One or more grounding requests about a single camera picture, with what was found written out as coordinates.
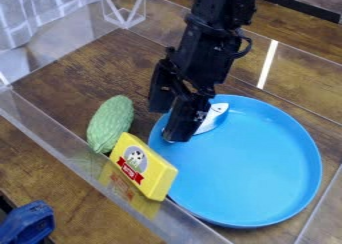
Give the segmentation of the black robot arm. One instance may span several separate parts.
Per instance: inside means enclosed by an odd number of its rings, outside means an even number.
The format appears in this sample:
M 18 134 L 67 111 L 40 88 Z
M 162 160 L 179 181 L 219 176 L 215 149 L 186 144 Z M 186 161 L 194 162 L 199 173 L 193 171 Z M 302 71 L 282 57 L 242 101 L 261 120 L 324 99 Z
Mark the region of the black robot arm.
M 207 118 L 215 86 L 251 50 L 242 27 L 255 11 L 255 0 L 194 0 L 179 46 L 166 49 L 149 92 L 149 109 L 170 115 L 162 130 L 167 141 L 189 141 Z

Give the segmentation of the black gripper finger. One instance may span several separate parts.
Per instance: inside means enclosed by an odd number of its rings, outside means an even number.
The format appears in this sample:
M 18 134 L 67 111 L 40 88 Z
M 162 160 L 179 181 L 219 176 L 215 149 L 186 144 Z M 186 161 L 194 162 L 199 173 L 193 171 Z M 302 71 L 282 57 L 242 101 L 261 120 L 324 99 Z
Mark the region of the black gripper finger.
M 207 96 L 191 94 L 178 97 L 163 129 L 165 140 L 187 142 L 206 119 L 210 107 Z
M 150 84 L 149 110 L 155 113 L 167 113 L 175 99 L 174 93 L 174 64 L 170 61 L 159 61 Z

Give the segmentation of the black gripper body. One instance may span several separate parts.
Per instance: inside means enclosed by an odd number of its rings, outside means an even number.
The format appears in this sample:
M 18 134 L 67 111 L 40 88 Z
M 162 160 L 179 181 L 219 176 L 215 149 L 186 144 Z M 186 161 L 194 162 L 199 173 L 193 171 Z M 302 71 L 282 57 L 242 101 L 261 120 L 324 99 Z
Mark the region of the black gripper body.
M 214 97 L 214 86 L 225 82 L 234 60 L 246 55 L 241 51 L 243 35 L 239 28 L 210 26 L 195 16 L 187 16 L 185 22 L 179 47 L 167 51 L 167 66 L 201 95 Z

